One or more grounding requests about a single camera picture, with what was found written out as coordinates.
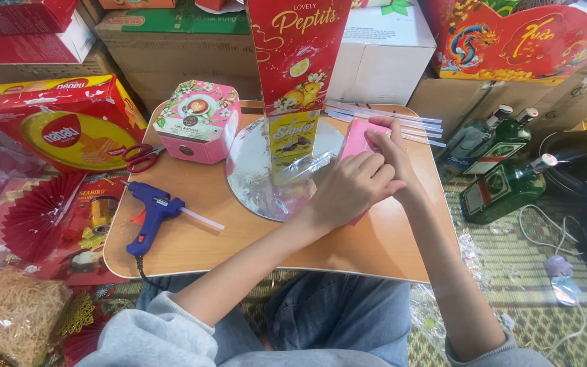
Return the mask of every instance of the jeans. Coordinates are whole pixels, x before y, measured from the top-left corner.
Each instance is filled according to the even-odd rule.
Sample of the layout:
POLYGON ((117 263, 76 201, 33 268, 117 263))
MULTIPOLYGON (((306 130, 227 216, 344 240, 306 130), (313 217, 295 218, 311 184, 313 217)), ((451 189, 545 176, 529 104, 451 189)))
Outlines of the jeans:
MULTIPOLYGON (((176 293, 202 274, 158 278, 176 293)), ((146 310, 159 290, 145 285, 137 308, 146 310)), ((351 349, 374 354, 394 367, 407 366, 410 285, 403 281, 338 273, 303 272, 289 280, 265 306, 276 351, 351 349)), ((217 366, 264 347, 235 307, 215 325, 217 366)))

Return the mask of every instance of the gray sweatshirt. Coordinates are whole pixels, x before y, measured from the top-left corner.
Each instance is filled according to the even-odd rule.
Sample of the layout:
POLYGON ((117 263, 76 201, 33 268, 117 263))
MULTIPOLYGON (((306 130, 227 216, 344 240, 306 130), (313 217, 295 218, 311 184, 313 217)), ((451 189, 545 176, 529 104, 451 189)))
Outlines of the gray sweatshirt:
MULTIPOLYGON (((77 367, 90 366, 200 366, 215 367, 214 328, 203 324, 171 300, 173 293, 160 293, 146 312, 125 310, 108 321, 99 338, 98 350, 77 367)), ((445 343, 452 367, 553 367, 538 352, 519 349, 507 334, 507 342, 468 363, 456 362, 445 343)), ((377 356, 344 349, 250 352, 235 356, 219 367, 390 367, 377 356)))

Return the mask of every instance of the red paper fan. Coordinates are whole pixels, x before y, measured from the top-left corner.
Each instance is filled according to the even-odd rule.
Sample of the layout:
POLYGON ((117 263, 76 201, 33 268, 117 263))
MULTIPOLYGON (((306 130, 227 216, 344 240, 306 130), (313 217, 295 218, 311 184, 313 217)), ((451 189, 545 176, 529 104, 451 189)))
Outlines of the red paper fan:
POLYGON ((63 216, 68 211, 85 174, 72 173, 42 181, 4 215, 3 240, 16 256, 34 263, 42 260, 57 246, 63 216))
POLYGON ((61 341, 60 347, 65 356, 63 367, 73 367, 88 354, 96 351, 99 336, 109 319, 110 316, 102 316, 102 318, 95 316, 93 323, 61 341))

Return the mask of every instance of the sleeve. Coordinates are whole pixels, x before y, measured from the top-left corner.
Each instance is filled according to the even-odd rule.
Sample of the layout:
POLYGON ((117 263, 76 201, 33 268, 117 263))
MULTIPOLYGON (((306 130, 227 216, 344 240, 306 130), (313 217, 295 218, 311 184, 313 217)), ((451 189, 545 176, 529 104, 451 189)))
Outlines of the sleeve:
POLYGON ((554 367, 542 354, 533 349, 518 348, 515 345, 515 338, 508 332, 506 335, 506 343, 501 347, 482 354, 478 358, 462 363, 457 362, 456 354, 452 349, 450 341, 445 338, 445 354, 447 360, 452 367, 554 367))
POLYGON ((160 293, 146 312, 119 312, 101 332, 97 350, 77 366, 214 367, 214 328, 176 305, 173 295, 160 293))

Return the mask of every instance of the scissors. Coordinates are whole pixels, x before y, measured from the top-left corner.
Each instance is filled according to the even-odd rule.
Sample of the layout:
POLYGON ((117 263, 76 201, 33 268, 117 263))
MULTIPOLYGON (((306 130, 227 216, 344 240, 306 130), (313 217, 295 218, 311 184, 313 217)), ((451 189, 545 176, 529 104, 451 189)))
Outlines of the scissors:
POLYGON ((164 145, 153 147, 150 144, 137 144, 126 149, 121 154, 121 159, 123 159, 124 162, 128 162, 128 164, 126 164, 126 169, 130 173, 140 173, 153 167, 155 163, 158 161, 158 155, 163 150, 164 145), (129 157, 128 153, 131 153, 135 149, 139 149, 140 151, 129 157), (133 168, 133 166, 135 166, 136 164, 143 162, 148 162, 148 164, 144 164, 139 169, 133 168))

